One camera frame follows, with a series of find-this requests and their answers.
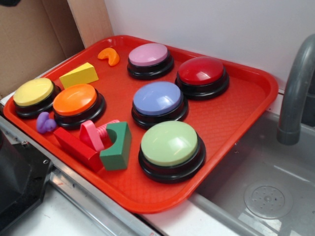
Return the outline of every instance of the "plastic tray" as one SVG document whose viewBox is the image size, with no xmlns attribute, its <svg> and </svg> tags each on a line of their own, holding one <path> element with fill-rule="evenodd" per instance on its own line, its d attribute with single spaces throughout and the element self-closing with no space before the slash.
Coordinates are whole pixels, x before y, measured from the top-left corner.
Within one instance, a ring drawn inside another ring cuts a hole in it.
<svg viewBox="0 0 315 236">
<path fill-rule="evenodd" d="M 13 98 L 5 108 L 5 116 L 24 130 L 33 139 L 47 148 L 56 157 L 82 177 L 111 197 L 125 209 L 135 213 L 155 213 L 169 209 L 187 199 L 207 174 L 220 162 L 249 127 L 274 101 L 278 84 L 268 73 L 251 67 L 223 61 L 230 76 L 230 86 L 221 96 L 207 101 L 189 100 L 189 114 L 184 122 L 190 124 L 206 145 L 206 163 L 191 179 L 177 184 L 157 183 L 147 178 L 138 164 L 138 152 L 145 130 L 139 128 L 131 117 L 134 94 L 147 83 L 131 78 L 127 73 L 127 59 L 130 51 L 150 41 L 121 35 L 104 39 L 78 53 L 44 77 L 56 85 L 62 85 L 59 77 L 78 66 L 89 62 L 98 74 L 99 80 L 91 83 L 107 103 L 105 114 L 96 122 L 100 126 L 113 119 L 127 121 L 132 133 L 129 164 L 126 170 L 95 173 L 64 152 L 52 133 L 41 135 L 36 132 L 36 120 L 17 117 Z M 120 55 L 120 62 L 110 67 L 107 60 L 97 59 L 97 54 L 107 48 L 114 48 Z M 154 81 L 174 82 L 179 65 L 197 53 L 168 47 L 174 58 L 174 69 L 166 76 Z M 78 137 L 79 131 L 70 131 Z"/>
</svg>

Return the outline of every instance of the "orange button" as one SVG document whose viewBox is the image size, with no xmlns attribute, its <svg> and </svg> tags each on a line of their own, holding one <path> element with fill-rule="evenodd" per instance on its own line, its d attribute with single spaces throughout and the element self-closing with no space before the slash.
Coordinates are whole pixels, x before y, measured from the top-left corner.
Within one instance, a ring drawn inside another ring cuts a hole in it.
<svg viewBox="0 0 315 236">
<path fill-rule="evenodd" d="M 54 110 L 61 116 L 73 116 L 87 110 L 96 101 L 95 88 L 88 84 L 74 85 L 59 93 L 54 100 Z"/>
</svg>

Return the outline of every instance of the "green wooden block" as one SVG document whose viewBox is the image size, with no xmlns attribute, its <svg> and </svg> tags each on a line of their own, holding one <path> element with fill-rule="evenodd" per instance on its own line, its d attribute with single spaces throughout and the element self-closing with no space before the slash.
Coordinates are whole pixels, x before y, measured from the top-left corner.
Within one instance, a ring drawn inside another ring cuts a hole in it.
<svg viewBox="0 0 315 236">
<path fill-rule="evenodd" d="M 100 152 L 99 157 L 105 169 L 127 169 L 131 146 L 131 132 L 127 122 L 108 124 L 106 130 L 113 145 Z"/>
</svg>

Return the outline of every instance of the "green button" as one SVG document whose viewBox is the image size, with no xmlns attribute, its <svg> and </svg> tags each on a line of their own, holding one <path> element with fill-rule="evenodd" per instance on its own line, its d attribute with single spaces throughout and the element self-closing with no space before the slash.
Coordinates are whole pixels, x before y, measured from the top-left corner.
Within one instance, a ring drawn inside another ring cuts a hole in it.
<svg viewBox="0 0 315 236">
<path fill-rule="evenodd" d="M 141 149 L 148 161 L 166 167 L 187 161 L 196 151 L 197 143 L 197 133 L 190 125 L 166 121 L 144 134 Z"/>
</svg>

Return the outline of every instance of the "button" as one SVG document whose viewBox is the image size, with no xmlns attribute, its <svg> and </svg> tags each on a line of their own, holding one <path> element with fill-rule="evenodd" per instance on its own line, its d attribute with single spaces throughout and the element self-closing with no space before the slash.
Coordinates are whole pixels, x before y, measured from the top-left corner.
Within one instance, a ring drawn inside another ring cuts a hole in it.
<svg viewBox="0 0 315 236">
<path fill-rule="evenodd" d="M 30 80 L 15 91 L 13 100 L 18 106 L 31 106 L 48 97 L 53 89 L 54 85 L 50 79 Z"/>
<path fill-rule="evenodd" d="M 138 112 L 148 116 L 158 116 L 180 105 L 181 91 L 170 82 L 153 82 L 137 91 L 133 103 Z"/>
<path fill-rule="evenodd" d="M 198 57 L 185 61 L 178 68 L 180 79 L 189 85 L 207 85 L 223 75 L 223 64 L 211 57 Z"/>
<path fill-rule="evenodd" d="M 61 116 L 77 115 L 90 106 L 97 98 L 95 88 L 88 84 L 73 85 L 57 95 L 54 110 Z"/>
<path fill-rule="evenodd" d="M 151 127 L 143 136 L 145 158 L 158 166 L 175 166 L 187 161 L 197 149 L 196 131 L 180 121 L 166 121 Z"/>
<path fill-rule="evenodd" d="M 148 43 L 133 49 L 129 53 L 129 60 L 136 66 L 151 66 L 167 58 L 168 50 L 165 45 Z"/>
</svg>

